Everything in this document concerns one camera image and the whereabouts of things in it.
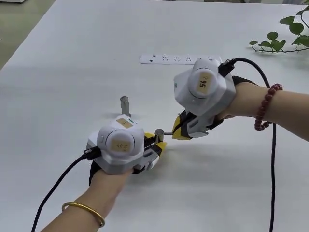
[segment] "metal cylinder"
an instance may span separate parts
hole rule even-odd
[[[164,139],[164,130],[162,129],[156,129],[155,130],[155,144],[159,143],[159,142],[163,142]]]
[[[129,108],[129,98],[127,96],[122,96],[120,98],[120,104],[121,104],[121,114],[131,117]]]

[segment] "red beaded bracelet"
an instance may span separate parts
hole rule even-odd
[[[275,93],[278,90],[283,90],[282,89],[282,85],[280,84],[274,84],[269,90],[268,93],[265,95],[264,100],[262,101],[262,105],[260,106],[257,114],[256,114],[256,120],[255,120],[255,124],[254,124],[254,128],[257,131],[262,131],[265,128],[269,127],[271,122],[264,122],[262,124],[263,118],[265,116],[265,112],[269,107],[269,104],[272,100],[272,97],[275,95]]]

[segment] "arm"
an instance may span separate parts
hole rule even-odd
[[[226,115],[255,117],[268,88],[250,83],[236,86],[236,97],[224,112]],[[293,134],[309,141],[309,95],[277,91],[264,120],[277,123]]]
[[[102,170],[97,171],[89,189],[76,202],[91,207],[105,218],[130,173],[132,170],[121,175],[107,175]],[[42,232],[95,232],[98,229],[98,221],[91,213],[69,206]]]

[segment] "gold bracelet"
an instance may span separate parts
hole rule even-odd
[[[84,205],[84,204],[81,204],[81,203],[76,203],[76,202],[66,202],[62,205],[62,212],[66,209],[66,206],[74,206],[74,207],[84,209],[84,210],[88,211],[89,213],[91,213],[98,220],[98,222],[100,224],[100,228],[105,225],[105,219],[97,211],[93,210],[92,208],[88,207],[87,205]]]

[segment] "wrist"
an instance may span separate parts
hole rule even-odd
[[[233,116],[255,117],[268,88],[251,83],[240,83],[235,86],[236,95],[227,109]]]
[[[103,170],[97,171],[89,189],[76,202],[84,203],[106,217],[131,173],[132,170],[120,175],[108,175]]]

